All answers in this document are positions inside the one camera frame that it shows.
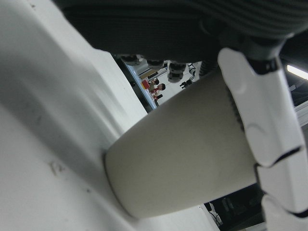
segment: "fluorescent light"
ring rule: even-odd
[[[304,79],[308,79],[308,73],[305,72],[305,71],[302,71],[302,70],[300,70],[296,67],[293,67],[291,65],[287,65],[287,70],[288,70],[288,72],[291,72],[294,75],[297,75],[297,76],[302,77]]]

